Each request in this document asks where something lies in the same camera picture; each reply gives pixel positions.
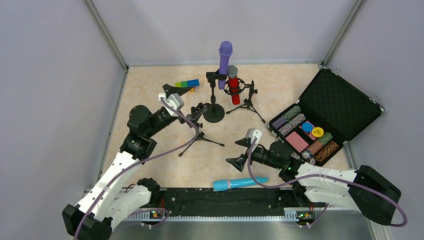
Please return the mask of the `black round-base mic stand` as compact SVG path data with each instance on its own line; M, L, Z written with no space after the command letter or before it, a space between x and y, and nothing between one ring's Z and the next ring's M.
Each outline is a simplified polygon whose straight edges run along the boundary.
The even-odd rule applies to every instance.
M210 96L210 108L207 110L203 117L209 123L218 123L225 117L224 108L216 103L216 95L215 95L215 87L217 85L216 80L226 80L227 76L225 74L220 74L219 70L213 72L208 71L205 74L207 82L211 88L211 96Z

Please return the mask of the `black tripod mic stand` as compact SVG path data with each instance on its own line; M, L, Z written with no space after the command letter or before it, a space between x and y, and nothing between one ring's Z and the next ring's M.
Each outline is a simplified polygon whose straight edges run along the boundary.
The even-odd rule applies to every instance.
M210 142L210 143L214 143L214 144L217 144L217 145L219 145L220 147L224 147L225 146L225 144L224 143L219 143L219 142L217 142L217 141L214 141L214 140L211 140L211 139L208 139L208 138L206 138L205 137L205 133L203 132L203 131L201 131L201 128L203 127L203 124L202 123L198 123L198 122L194 122L194 125L196 126L196 128L199 130L199 134L198 134L198 136L194 139L194 141L192 142L192 143L190 143L190 144L188 144L187 145L187 147L182 151L182 152L180 152L179 154L178 154L178 157L182 157L183 156L183 154L195 143L195 142L197 142L197 141L206 141L206 142Z

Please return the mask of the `teal toy microphone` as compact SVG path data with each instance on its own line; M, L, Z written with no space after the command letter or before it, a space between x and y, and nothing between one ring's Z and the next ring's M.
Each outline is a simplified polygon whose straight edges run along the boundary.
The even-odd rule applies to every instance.
M227 191L230 189L255 186L257 183L252 178L222 179L212 183L212 189L215 192Z

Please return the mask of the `black shock-mount tripod stand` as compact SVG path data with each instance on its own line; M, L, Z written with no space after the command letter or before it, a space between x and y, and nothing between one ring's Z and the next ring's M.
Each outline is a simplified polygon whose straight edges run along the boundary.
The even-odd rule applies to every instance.
M252 101L253 95L258 94L258 90L255 87L255 81L252 79L250 83L246 83L243 79L238 78L238 93L241 94L245 89L248 89L248 97L243 100L243 104L235 107L232 110L228 110L225 113L228 115L238 109L247 109L249 111L256 113L259 116L262 123L266 123L265 119L259 114L259 112L254 107L254 104ZM231 96L231 93L229 92L228 80L225 83L224 92L227 95Z

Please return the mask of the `red glitter microphone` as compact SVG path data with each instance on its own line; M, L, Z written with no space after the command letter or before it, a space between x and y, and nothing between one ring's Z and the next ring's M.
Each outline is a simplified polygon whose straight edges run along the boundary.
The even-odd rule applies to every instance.
M235 65L229 65L227 69L228 76L228 91L231 95L231 101L233 105L239 105L240 94L239 94L239 81L238 81L238 68Z

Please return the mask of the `purple toy microphone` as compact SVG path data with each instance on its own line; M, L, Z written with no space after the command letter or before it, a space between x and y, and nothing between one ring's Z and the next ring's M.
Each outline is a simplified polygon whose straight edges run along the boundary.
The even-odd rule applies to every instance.
M225 75L224 78L218 81L218 88L220 90L223 90L227 80L230 57L233 53L233 44L230 41L223 41L220 44L218 52L220 57L218 73L220 75Z

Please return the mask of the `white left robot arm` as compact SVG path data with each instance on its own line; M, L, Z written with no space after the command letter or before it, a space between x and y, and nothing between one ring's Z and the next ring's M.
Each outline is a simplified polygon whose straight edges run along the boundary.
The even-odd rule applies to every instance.
M181 113L182 95L189 87L163 85L158 94L161 108L151 112L145 105L137 105L129 112L128 135L113 162L94 187L75 205L68 204L62 211L67 233L75 240L108 240L114 229L138 208L147 205L157 188L152 179L144 179L130 192L118 197L128 179L146 162L171 153L170 150L152 156L157 142L152 138L176 120L196 129L190 118Z

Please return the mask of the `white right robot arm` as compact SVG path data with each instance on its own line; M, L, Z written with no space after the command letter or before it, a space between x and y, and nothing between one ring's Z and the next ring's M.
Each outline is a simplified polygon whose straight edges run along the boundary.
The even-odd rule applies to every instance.
M257 162L279 170L283 182L292 185L300 203L326 203L362 213L377 224L395 226L392 222L399 209L401 191L374 168L361 165L354 170L336 170L310 164L294 157L293 148L285 142L275 141L269 148L243 138L235 142L246 147L239 157L226 162L238 171L245 164Z

